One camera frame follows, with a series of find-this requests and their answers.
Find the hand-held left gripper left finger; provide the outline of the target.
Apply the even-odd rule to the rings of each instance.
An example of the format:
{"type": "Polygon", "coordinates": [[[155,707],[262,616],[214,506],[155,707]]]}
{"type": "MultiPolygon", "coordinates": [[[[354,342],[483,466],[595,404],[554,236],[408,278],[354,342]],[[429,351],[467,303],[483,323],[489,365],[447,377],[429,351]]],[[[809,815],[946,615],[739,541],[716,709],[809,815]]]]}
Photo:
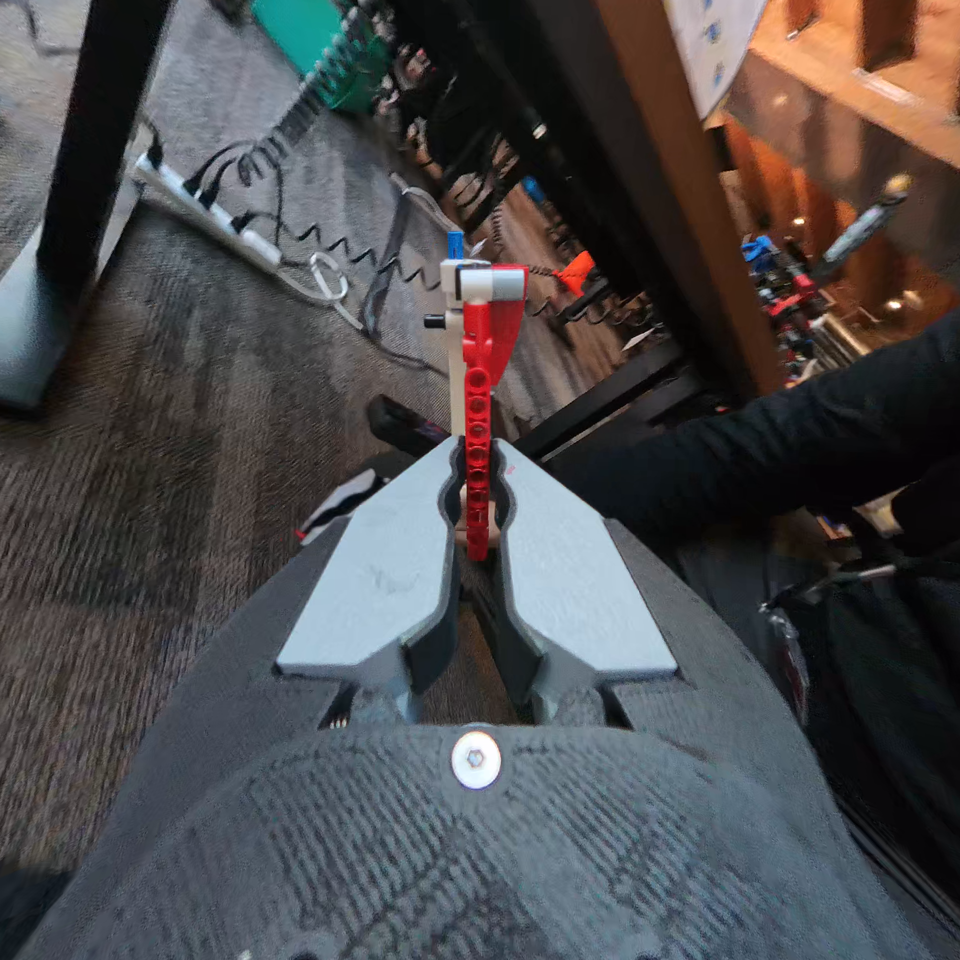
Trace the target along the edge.
{"type": "Polygon", "coordinates": [[[275,666],[390,696],[408,722],[457,646],[461,438],[422,456],[351,514],[275,666]]]}

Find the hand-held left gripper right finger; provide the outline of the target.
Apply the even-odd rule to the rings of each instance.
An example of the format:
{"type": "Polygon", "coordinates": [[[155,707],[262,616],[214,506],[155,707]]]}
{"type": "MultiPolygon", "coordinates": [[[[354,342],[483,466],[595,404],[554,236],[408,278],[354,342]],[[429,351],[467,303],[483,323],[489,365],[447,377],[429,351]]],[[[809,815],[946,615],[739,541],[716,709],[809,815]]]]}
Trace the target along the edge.
{"type": "Polygon", "coordinates": [[[505,440],[493,658],[510,700],[551,722],[575,691],[662,681],[678,664],[600,513],[505,440]]]}

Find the red brick beam assembly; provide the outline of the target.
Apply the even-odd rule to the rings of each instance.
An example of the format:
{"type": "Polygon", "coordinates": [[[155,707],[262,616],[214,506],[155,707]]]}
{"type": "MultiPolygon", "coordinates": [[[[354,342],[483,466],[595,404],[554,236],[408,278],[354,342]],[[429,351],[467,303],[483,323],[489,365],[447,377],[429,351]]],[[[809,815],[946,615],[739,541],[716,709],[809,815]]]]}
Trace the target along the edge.
{"type": "Polygon", "coordinates": [[[462,519],[467,557],[485,561],[491,521],[493,392],[519,338],[529,270],[465,256],[464,234],[447,233],[447,257],[439,264],[441,314],[426,315],[426,330],[439,330],[448,363],[451,431],[464,443],[462,519]]]}

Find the black desk leg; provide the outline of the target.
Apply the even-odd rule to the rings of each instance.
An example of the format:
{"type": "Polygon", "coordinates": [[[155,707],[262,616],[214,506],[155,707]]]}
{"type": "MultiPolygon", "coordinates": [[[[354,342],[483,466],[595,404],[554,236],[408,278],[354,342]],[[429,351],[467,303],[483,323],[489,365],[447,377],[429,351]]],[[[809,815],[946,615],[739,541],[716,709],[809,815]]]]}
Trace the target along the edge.
{"type": "Polygon", "coordinates": [[[128,150],[173,6],[89,4],[43,217],[2,275],[3,412],[41,408],[137,206],[128,150]]]}

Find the person's black jacket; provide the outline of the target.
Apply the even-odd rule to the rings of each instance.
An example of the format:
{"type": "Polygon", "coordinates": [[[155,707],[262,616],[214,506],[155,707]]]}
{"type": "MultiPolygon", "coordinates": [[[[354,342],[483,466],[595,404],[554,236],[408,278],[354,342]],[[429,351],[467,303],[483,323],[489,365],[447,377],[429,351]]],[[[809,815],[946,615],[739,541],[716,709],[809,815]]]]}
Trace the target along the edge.
{"type": "Polygon", "coordinates": [[[853,515],[829,563],[803,513],[670,558],[797,716],[844,824],[934,958],[958,958],[958,458],[853,515]]]}

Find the orange plastic object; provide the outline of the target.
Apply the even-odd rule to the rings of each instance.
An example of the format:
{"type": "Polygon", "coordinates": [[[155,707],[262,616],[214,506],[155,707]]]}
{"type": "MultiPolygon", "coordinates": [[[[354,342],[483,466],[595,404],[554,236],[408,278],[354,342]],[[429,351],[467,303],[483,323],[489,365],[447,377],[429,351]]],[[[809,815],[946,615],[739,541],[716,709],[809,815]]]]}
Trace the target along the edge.
{"type": "Polygon", "coordinates": [[[588,250],[584,249],[563,269],[553,270],[552,276],[572,296],[581,298],[594,275],[595,267],[594,258],[588,250]]]}

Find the white power strip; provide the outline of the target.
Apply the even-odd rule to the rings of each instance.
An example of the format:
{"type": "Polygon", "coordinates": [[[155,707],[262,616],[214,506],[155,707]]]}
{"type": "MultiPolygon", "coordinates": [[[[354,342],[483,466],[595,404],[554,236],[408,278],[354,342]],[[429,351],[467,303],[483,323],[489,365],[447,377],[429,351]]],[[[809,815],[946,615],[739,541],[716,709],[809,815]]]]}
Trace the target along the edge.
{"type": "Polygon", "coordinates": [[[237,230],[229,212],[216,201],[205,207],[187,192],[184,178],[166,163],[161,162],[156,167],[147,152],[143,152],[130,173],[138,183],[161,195],[189,226],[208,235],[266,276],[274,277],[279,273],[282,252],[275,244],[247,226],[237,230]]]}

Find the teal plastic crate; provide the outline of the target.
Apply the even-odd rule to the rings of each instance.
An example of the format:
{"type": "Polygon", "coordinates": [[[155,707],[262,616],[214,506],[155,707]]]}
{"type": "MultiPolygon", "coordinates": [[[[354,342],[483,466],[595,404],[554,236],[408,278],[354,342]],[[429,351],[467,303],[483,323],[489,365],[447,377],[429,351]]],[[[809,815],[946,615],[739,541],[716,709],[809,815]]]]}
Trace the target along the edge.
{"type": "Polygon", "coordinates": [[[392,11],[380,1],[254,1],[250,11],[332,112],[372,114],[395,57],[392,11]]]}

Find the wooden post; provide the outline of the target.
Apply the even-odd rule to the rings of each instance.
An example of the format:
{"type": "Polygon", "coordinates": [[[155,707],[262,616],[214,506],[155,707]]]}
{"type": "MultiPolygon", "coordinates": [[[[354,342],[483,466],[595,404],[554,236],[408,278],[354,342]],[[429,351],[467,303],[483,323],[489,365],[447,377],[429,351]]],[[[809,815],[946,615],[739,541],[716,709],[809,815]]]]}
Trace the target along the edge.
{"type": "Polygon", "coordinates": [[[679,305],[661,307],[704,374],[738,401],[783,384],[769,320],[740,252],[714,147],[694,106],[662,2],[593,2],[618,72],[639,115],[657,184],[643,210],[679,305]]]}

